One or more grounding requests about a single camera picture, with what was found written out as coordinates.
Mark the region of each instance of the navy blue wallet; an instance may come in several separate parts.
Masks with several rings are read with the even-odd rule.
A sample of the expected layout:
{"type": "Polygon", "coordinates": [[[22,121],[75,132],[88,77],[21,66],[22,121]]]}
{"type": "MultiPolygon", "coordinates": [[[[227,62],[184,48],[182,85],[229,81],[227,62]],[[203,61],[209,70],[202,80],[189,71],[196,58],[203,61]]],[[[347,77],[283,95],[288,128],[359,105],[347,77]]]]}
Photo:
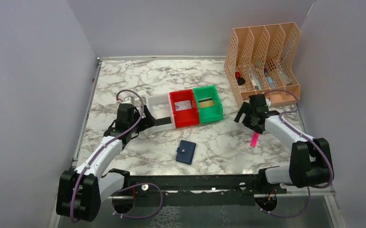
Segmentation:
{"type": "Polygon", "coordinates": [[[180,140],[180,145],[177,148],[176,161],[191,165],[194,156],[196,143],[186,140],[180,140]]]}

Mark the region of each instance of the card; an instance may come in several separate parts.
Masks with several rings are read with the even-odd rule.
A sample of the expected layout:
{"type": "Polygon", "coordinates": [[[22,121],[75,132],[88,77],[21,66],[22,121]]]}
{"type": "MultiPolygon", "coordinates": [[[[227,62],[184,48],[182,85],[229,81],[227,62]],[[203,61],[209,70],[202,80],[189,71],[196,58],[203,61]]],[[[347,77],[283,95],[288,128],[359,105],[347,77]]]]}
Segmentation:
{"type": "Polygon", "coordinates": [[[212,98],[209,97],[209,98],[198,100],[198,105],[200,106],[200,108],[211,107],[211,106],[214,106],[214,101],[212,100],[212,98]]]}
{"type": "Polygon", "coordinates": [[[179,101],[174,103],[174,108],[176,111],[182,111],[192,108],[192,103],[190,101],[179,101]]]}
{"type": "Polygon", "coordinates": [[[292,80],[284,72],[280,71],[279,69],[277,69],[277,72],[286,86],[292,82],[292,80]]]}

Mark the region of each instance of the gray wall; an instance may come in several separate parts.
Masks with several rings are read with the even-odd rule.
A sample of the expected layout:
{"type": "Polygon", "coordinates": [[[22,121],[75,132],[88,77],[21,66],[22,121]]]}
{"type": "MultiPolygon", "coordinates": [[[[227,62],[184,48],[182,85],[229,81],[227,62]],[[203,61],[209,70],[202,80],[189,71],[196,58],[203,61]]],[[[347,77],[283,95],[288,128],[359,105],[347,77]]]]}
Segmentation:
{"type": "Polygon", "coordinates": [[[0,0],[0,227],[46,227],[96,56],[65,0],[0,0]]]}
{"type": "Polygon", "coordinates": [[[346,226],[366,227],[366,1],[318,0],[301,30],[306,125],[330,142],[346,226]]]}
{"type": "Polygon", "coordinates": [[[315,0],[68,0],[100,57],[226,55],[232,28],[296,22],[315,0]]]}

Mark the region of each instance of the pink marker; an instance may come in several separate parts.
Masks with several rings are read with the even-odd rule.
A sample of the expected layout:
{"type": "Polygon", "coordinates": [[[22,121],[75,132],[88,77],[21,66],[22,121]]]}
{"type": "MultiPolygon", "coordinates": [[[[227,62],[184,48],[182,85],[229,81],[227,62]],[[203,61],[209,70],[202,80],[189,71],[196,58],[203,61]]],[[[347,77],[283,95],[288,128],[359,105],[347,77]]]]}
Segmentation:
{"type": "Polygon", "coordinates": [[[259,139],[259,135],[260,135],[259,133],[254,132],[253,137],[252,137],[252,139],[250,141],[250,146],[251,147],[256,147],[257,140],[259,139]]]}

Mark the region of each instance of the white marble surface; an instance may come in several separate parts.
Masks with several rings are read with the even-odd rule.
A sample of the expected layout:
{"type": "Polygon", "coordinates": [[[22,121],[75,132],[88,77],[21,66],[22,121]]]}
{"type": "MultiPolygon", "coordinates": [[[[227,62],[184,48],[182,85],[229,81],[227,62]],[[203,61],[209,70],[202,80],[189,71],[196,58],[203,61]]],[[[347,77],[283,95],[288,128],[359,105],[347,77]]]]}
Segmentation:
{"type": "MultiPolygon", "coordinates": [[[[253,132],[233,121],[238,108],[223,64],[223,60],[104,61],[78,165],[95,150],[103,132],[116,118],[119,90],[132,89],[145,97],[210,85],[216,85],[222,101],[222,121],[154,134],[141,133],[116,156],[108,170],[118,168],[135,175],[241,174],[288,164],[289,150],[269,133],[260,135],[255,148],[249,146],[253,132]],[[181,139],[197,143],[191,165],[175,161],[181,139]]],[[[286,118],[300,128],[296,114],[286,118]]]]}

